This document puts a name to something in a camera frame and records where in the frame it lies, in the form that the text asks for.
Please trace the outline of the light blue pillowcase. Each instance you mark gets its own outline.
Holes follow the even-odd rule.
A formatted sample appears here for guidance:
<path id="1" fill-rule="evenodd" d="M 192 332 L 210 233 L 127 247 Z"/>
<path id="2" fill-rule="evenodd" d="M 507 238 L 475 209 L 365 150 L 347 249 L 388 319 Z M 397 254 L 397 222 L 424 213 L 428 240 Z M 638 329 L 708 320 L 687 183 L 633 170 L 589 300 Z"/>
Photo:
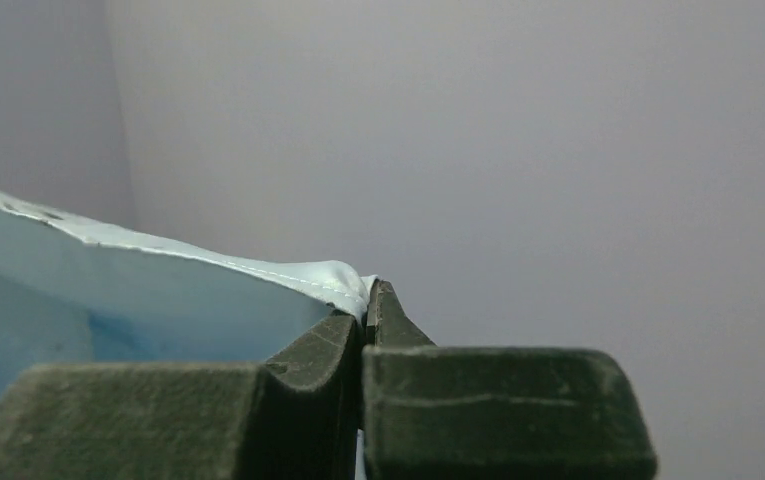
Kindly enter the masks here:
<path id="1" fill-rule="evenodd" d="M 374 284 L 340 261 L 212 252 L 0 192 L 0 395 L 51 362 L 259 361 Z"/>

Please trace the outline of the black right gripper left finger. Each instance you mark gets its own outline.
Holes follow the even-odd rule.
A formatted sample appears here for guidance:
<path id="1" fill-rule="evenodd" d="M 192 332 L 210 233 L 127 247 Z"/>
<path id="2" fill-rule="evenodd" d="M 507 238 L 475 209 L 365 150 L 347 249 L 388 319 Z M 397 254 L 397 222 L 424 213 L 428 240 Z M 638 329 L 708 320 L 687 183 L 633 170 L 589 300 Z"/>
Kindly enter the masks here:
<path id="1" fill-rule="evenodd" d="M 32 368 L 0 399 L 0 479 L 350 479 L 362 345 L 339 312 L 263 363 Z"/>

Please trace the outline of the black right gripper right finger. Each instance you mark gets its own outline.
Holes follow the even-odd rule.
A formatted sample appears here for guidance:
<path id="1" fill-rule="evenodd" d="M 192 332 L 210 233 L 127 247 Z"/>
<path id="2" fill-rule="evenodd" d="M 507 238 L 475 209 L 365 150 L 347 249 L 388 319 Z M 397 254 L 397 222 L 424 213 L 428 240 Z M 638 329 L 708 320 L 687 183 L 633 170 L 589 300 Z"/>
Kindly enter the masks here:
<path id="1" fill-rule="evenodd" d="M 658 457 L 608 354 L 435 344 L 376 281 L 362 353 L 370 479 L 652 479 Z"/>

